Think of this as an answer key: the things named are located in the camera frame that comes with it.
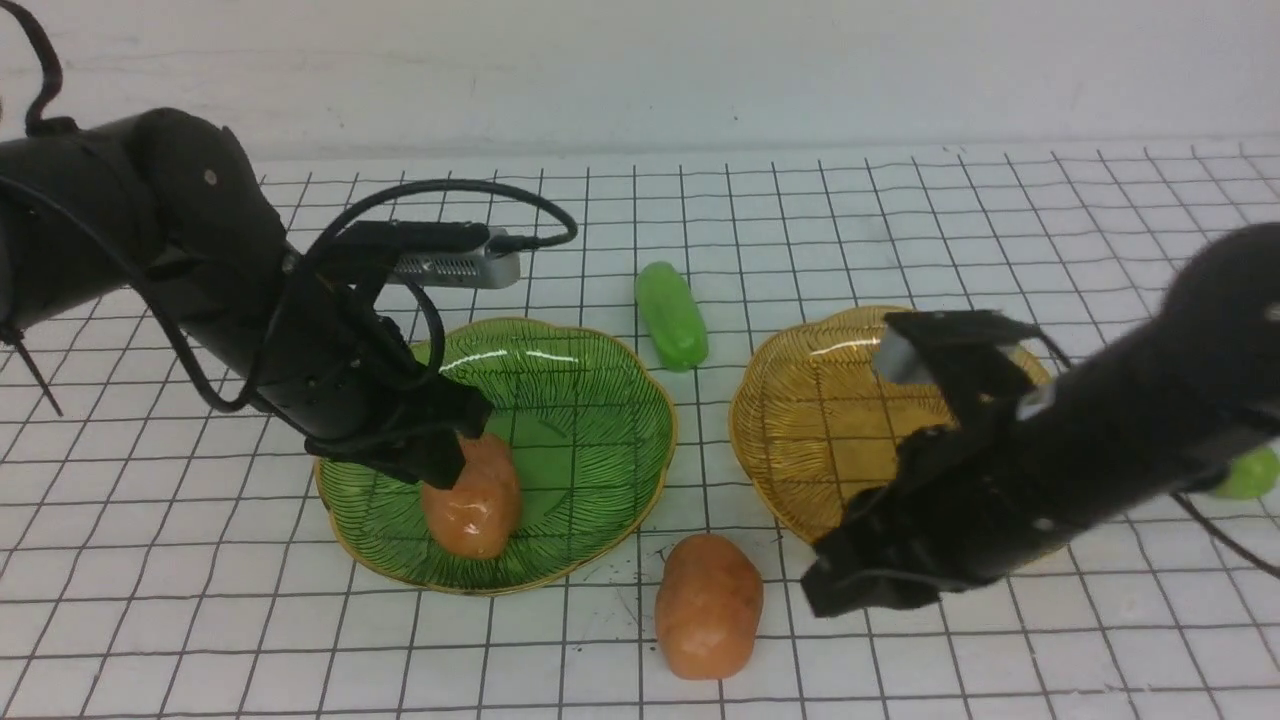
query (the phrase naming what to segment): glass plate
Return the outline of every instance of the glass plate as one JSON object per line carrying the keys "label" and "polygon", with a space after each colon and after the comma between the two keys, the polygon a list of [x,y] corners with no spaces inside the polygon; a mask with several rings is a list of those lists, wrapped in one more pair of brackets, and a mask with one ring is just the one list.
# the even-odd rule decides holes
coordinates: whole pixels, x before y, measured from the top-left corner
{"label": "glass plate", "polygon": [[499,557],[461,559],[428,534],[421,486],[321,459],[316,486],[334,533],[375,573],[466,594],[532,588],[609,551],[657,502],[676,411],[617,340],[525,318],[481,320],[449,333],[442,373],[494,404],[486,430],[512,446],[521,524]]}
{"label": "glass plate", "polygon": [[[872,357],[884,314],[867,306],[783,331],[755,352],[730,405],[730,441],[760,498],[813,543],[840,524],[858,492],[897,474],[897,442],[955,419],[933,386],[881,383]],[[1019,348],[1037,384],[1050,379]]]}

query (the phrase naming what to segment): white wall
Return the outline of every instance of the white wall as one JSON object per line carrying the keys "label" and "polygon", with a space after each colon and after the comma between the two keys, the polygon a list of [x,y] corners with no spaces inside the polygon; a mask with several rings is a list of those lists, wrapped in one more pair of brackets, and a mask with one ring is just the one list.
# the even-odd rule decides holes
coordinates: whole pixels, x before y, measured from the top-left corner
{"label": "white wall", "polygon": [[[1280,0],[27,3],[56,110],[257,158],[1280,132]],[[5,137],[36,83],[0,22]]]}

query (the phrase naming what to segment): toy cucumber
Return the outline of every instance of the toy cucumber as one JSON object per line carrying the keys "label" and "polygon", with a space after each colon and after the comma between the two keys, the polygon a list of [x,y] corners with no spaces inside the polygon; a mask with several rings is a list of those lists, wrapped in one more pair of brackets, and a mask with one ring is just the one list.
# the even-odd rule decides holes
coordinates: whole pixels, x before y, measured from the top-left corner
{"label": "toy cucumber", "polygon": [[707,324],[689,283],[671,263],[650,263],[640,270],[636,306],[664,368],[682,373],[707,360]]}
{"label": "toy cucumber", "polygon": [[1280,475],[1280,459],[1263,446],[1236,457],[1226,480],[1213,489],[1213,495],[1229,500],[1254,500],[1276,487],[1276,475]]}

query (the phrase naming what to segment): green cucumber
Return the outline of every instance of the green cucumber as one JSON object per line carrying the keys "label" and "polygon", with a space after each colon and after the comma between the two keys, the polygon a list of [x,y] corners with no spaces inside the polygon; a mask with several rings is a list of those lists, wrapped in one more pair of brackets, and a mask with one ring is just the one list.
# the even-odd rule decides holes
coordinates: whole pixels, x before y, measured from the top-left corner
{"label": "green cucumber", "polygon": [[684,373],[707,360],[707,323],[689,283],[671,263],[650,263],[640,270],[636,307],[664,368]]}

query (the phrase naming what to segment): plate rim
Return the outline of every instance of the plate rim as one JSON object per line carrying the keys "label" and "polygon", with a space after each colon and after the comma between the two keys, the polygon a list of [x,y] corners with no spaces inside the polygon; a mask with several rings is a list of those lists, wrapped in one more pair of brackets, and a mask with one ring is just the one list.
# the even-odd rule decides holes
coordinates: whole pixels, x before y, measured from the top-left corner
{"label": "plate rim", "polygon": [[[311,470],[311,473],[312,473],[312,482],[316,486],[316,493],[320,496],[320,502],[324,506],[325,515],[328,515],[328,518],[329,518],[329,528],[333,532],[334,539],[338,541],[338,544],[342,546],[343,551],[346,551],[347,555],[349,555],[356,562],[358,562],[358,564],[364,565],[365,568],[367,568],[370,571],[372,571],[372,573],[375,573],[375,574],[378,574],[378,575],[380,575],[383,578],[388,578],[390,580],[404,583],[404,584],[407,584],[410,587],[415,587],[415,588],[420,588],[420,589],[428,589],[428,591],[439,592],[439,593],[447,593],[447,594],[457,594],[457,596],[499,597],[499,596],[504,596],[504,594],[512,594],[512,593],[517,593],[517,592],[522,592],[522,591],[527,591],[527,589],[534,589],[534,588],[539,588],[539,587],[543,587],[543,585],[549,585],[549,584],[554,583],[556,580],[559,580],[561,578],[564,578],[564,577],[570,575],[571,573],[573,573],[579,568],[582,568],[584,565],[586,565],[589,562],[594,562],[594,561],[599,560],[600,557],[603,557],[603,556],[608,555],[609,552],[612,552],[614,548],[617,548],[620,544],[622,544],[628,537],[634,536],[637,529],[640,529],[640,525],[644,524],[644,521],[649,518],[649,514],[653,512],[653,509],[658,505],[658,501],[662,498],[662,493],[667,488],[667,475],[671,471],[671,461],[672,461],[672,459],[676,455],[676,447],[677,447],[678,441],[680,441],[680,414],[676,411],[676,402],[672,400],[671,393],[667,391],[667,388],[662,383],[658,382],[658,379],[653,375],[653,373],[650,373],[649,369],[645,368],[644,360],[640,359],[640,354],[636,352],[635,350],[632,350],[631,347],[628,347],[625,342],[622,342],[617,337],[614,337],[614,336],[612,336],[609,333],[605,333],[604,331],[598,331],[595,328],[586,328],[586,327],[580,327],[580,325],[559,325],[559,324],[556,324],[556,323],[548,323],[545,320],[538,320],[538,319],[534,319],[534,318],[524,318],[524,316],[520,316],[520,315],[500,315],[500,316],[493,316],[493,318],[483,318],[480,320],[475,320],[472,323],[467,323],[467,324],[465,324],[465,325],[462,325],[460,328],[456,328],[453,331],[449,331],[449,332],[444,333],[444,340],[445,340],[445,342],[448,342],[448,340],[449,340],[451,336],[453,336],[454,333],[458,333],[461,331],[468,329],[468,328],[475,328],[477,325],[485,325],[485,324],[503,323],[503,322],[508,322],[508,323],[509,322],[529,323],[529,324],[541,325],[541,327],[547,327],[547,328],[576,331],[576,332],[584,332],[584,333],[588,333],[588,334],[595,334],[595,336],[599,336],[599,337],[602,337],[602,338],[604,338],[604,340],[607,340],[609,342],[613,342],[614,345],[617,345],[618,347],[621,347],[622,350],[625,350],[627,354],[630,354],[631,360],[635,361],[636,368],[640,370],[641,379],[649,382],[655,388],[658,388],[658,393],[659,393],[659,396],[662,397],[662,400],[664,401],[664,404],[667,406],[667,416],[671,418],[671,439],[667,443],[667,455],[663,459],[662,469],[658,471],[658,486],[654,488],[653,497],[650,497],[649,502],[644,506],[644,509],[641,509],[636,514],[635,521],[626,530],[618,533],[617,538],[614,538],[613,541],[605,543],[599,551],[594,552],[593,555],[590,555],[588,557],[584,557],[582,560],[579,560],[576,562],[571,562],[566,568],[563,568],[561,570],[557,570],[556,573],[552,573],[552,574],[549,574],[549,575],[547,575],[544,578],[539,578],[536,580],[530,580],[530,582],[520,584],[520,585],[511,585],[511,587],[497,588],[497,589],[479,589],[479,591],[476,591],[476,589],[465,589],[465,588],[456,588],[456,587],[451,587],[451,585],[440,585],[440,584],[436,584],[436,583],[424,583],[424,582],[412,580],[412,579],[408,579],[408,578],[404,578],[404,577],[399,577],[399,575],[397,575],[394,573],[388,573],[385,570],[375,568],[366,557],[361,556],[360,552],[357,552],[353,547],[351,547],[351,544],[348,544],[348,542],[347,542],[347,538],[344,538],[343,534],[338,530],[338,519],[337,519],[337,515],[334,514],[333,509],[329,506],[329,498],[325,497],[324,483],[320,479],[320,477],[321,477],[321,465],[325,462],[325,459],[316,456],[315,461],[312,462],[312,470]],[[420,342],[412,343],[410,347],[421,346],[421,345],[425,345],[426,342],[429,342],[429,341],[420,341]]]}
{"label": "plate rim", "polygon": [[[769,348],[769,345],[773,343],[773,341],[776,341],[777,338],[780,338],[780,337],[782,337],[782,336],[785,336],[787,333],[797,332],[797,331],[801,331],[804,328],[819,328],[819,327],[826,325],[826,324],[838,324],[838,322],[842,318],[847,316],[847,315],[852,315],[854,313],[868,311],[868,310],[870,310],[870,311],[883,311],[883,313],[893,313],[893,311],[915,313],[915,311],[919,311],[915,307],[906,307],[906,306],[901,306],[901,305],[879,305],[879,304],[877,304],[877,305],[855,305],[852,307],[846,307],[845,310],[840,310],[838,313],[833,313],[833,314],[831,314],[827,318],[823,318],[820,320],[812,320],[812,322],[808,322],[808,323],[797,323],[797,324],[791,325],[788,328],[783,328],[783,329],[773,333],[768,338],[765,338],[765,341],[763,343],[760,343],[760,347],[756,348],[756,351],[751,354],[751,357],[746,361],[746,368],[742,369],[742,382],[740,382],[739,386],[737,386],[737,389],[733,391],[733,397],[730,400],[730,404],[728,404],[728,441],[730,441],[730,445],[733,447],[733,456],[737,459],[739,466],[742,468],[742,473],[746,474],[748,479],[751,480],[751,487],[755,489],[756,497],[760,498],[760,502],[764,503],[764,507],[768,509],[769,514],[772,514],[773,518],[778,523],[781,523],[785,528],[787,528],[788,530],[791,530],[797,538],[800,538],[801,541],[804,541],[808,544],[813,544],[814,542],[817,542],[818,539],[820,539],[822,536],[813,536],[813,533],[803,532],[801,528],[799,528],[797,524],[795,521],[792,521],[792,519],[790,516],[787,516],[786,514],[783,514],[783,512],[781,512],[778,510],[778,506],[769,498],[769,495],[764,492],[764,488],[763,488],[764,483],[758,478],[758,474],[753,474],[753,473],[748,471],[749,462],[746,462],[744,460],[744,457],[742,457],[742,452],[744,452],[742,448],[741,448],[742,439],[739,437],[737,423],[735,423],[733,419],[740,413],[742,413],[740,402],[742,401],[742,395],[744,395],[744,392],[746,389],[746,374],[751,370],[751,368],[756,364],[756,361],[763,361],[764,360],[764,354]],[[1048,370],[1044,368],[1043,363],[1041,363],[1038,357],[1036,357],[1034,355],[1032,355],[1030,352],[1028,352],[1025,348],[1019,347],[1019,350],[1021,352],[1024,352],[1032,360],[1033,366],[1037,370],[1039,370],[1039,373],[1043,374],[1047,380],[1052,379],[1052,375],[1048,373]]]}

